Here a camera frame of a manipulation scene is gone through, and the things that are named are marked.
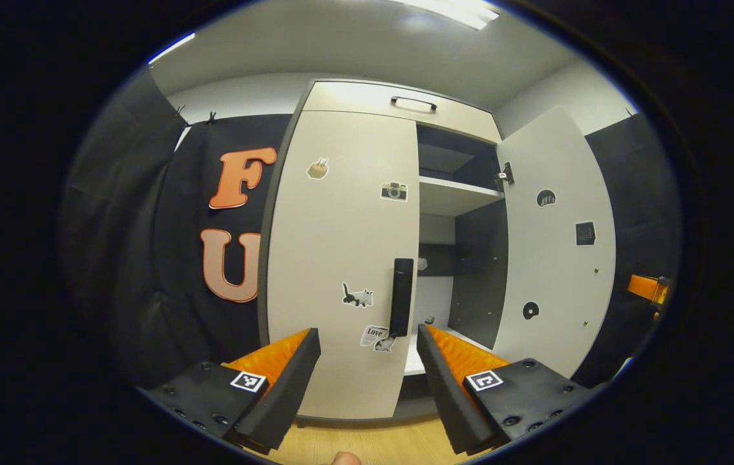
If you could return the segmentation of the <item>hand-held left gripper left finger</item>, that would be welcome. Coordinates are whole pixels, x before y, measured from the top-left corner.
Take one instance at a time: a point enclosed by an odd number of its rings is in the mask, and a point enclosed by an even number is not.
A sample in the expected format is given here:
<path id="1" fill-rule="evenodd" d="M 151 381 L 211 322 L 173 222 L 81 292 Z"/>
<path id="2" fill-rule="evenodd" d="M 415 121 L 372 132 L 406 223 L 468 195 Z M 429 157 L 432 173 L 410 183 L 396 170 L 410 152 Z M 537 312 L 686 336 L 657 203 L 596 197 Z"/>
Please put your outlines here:
<path id="1" fill-rule="evenodd" d="M 208 435 L 266 455 L 284 441 L 320 354 L 311 327 L 233 362 L 197 362 L 142 395 Z"/>

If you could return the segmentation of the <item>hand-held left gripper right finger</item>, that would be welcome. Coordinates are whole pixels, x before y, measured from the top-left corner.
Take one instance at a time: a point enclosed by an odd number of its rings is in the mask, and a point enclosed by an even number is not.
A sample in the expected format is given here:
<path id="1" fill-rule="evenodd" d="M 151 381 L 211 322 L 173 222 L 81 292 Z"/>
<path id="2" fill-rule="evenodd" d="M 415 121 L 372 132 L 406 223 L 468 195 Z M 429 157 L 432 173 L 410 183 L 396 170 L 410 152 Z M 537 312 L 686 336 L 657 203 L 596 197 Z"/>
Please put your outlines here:
<path id="1" fill-rule="evenodd" d="M 588 403 L 581 386 L 529 357 L 507 362 L 429 324 L 417 352 L 455 453 L 474 455 L 518 442 Z"/>

